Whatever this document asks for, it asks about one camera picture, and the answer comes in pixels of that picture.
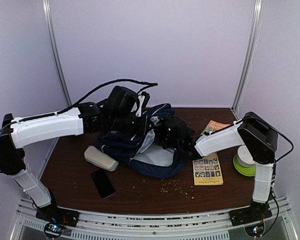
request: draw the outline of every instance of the brown tabletop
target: brown tabletop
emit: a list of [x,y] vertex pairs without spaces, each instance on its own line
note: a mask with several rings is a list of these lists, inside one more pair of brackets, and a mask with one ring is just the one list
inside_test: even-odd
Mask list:
[[[202,132],[209,120],[231,123],[230,109],[176,108],[176,115]],[[176,176],[158,179],[119,166],[107,175],[116,194],[101,199],[90,177],[98,167],[84,159],[84,152],[97,135],[62,137],[58,141],[41,181],[52,190],[59,206],[117,214],[178,214],[241,207],[250,204],[254,178],[236,171],[237,147],[218,152],[223,185],[194,186],[192,161]]]

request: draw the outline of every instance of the black smartphone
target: black smartphone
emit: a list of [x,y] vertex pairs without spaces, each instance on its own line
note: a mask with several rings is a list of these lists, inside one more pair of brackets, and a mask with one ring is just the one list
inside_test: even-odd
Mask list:
[[91,173],[93,183],[102,199],[106,199],[116,193],[105,170],[99,169]]

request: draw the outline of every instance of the metal frame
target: metal frame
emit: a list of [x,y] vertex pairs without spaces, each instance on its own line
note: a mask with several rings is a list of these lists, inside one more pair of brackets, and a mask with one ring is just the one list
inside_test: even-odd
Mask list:
[[[279,217],[285,220],[289,239],[298,240],[287,198],[278,198],[278,204]],[[269,205],[273,215],[267,220],[274,219],[277,214],[275,202],[271,200]],[[227,240],[230,230],[243,227],[243,225],[232,226],[229,211],[233,209],[164,215],[112,214],[77,210],[80,213],[77,226],[67,227],[63,236],[75,240],[201,240],[205,239],[204,237],[213,239],[213,236],[215,239]],[[19,239],[23,226],[42,231],[46,224],[45,221],[35,217],[36,211],[32,207],[32,201],[27,198],[21,199],[16,216],[10,240]]]
[[70,99],[70,94],[69,94],[67,84],[65,81],[65,76],[64,76],[64,73],[62,70],[58,47],[57,47],[57,41],[56,41],[54,25],[53,25],[53,21],[52,21],[51,9],[50,9],[50,0],[42,0],[42,4],[43,4],[43,12],[44,12],[44,17],[45,17],[45,21],[46,21],[46,26],[47,26],[49,37],[50,37],[50,43],[51,43],[56,72],[57,72],[57,75],[58,75],[58,78],[59,78],[59,81],[61,84],[62,92],[65,97],[66,103],[68,104],[68,106],[71,106],[72,103],[71,103],[71,99]]
[[246,55],[245,55],[243,69],[240,77],[239,86],[232,105],[232,111],[234,112],[236,117],[237,114],[239,113],[239,107],[241,105],[241,101],[246,91],[246,86],[248,83],[249,74],[251,70],[251,62],[257,45],[258,33],[259,33],[260,23],[261,23],[262,6],[263,6],[263,0],[255,0],[250,38],[246,50]]

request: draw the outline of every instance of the wooden table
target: wooden table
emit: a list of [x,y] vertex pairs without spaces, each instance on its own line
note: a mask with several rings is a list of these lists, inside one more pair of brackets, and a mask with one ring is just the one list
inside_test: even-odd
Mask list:
[[[176,116],[202,132],[209,120],[231,123],[230,109],[176,108]],[[119,166],[107,175],[116,194],[101,199],[90,177],[98,167],[84,159],[84,152],[97,135],[62,137],[49,160],[42,182],[52,190],[59,206],[117,214],[178,214],[206,212],[250,204],[254,178],[238,173],[233,165],[237,147],[218,153],[223,185],[194,186],[192,161],[176,176],[157,179]]]

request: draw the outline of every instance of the book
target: book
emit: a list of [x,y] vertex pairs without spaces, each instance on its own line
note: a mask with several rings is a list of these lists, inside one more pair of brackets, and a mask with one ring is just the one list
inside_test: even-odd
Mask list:
[[[202,134],[204,134],[204,132],[213,133],[227,126],[229,126],[229,124],[211,120],[202,131]],[[195,186],[222,185],[224,183],[218,154],[216,152],[204,156],[202,159],[192,161],[192,167]]]

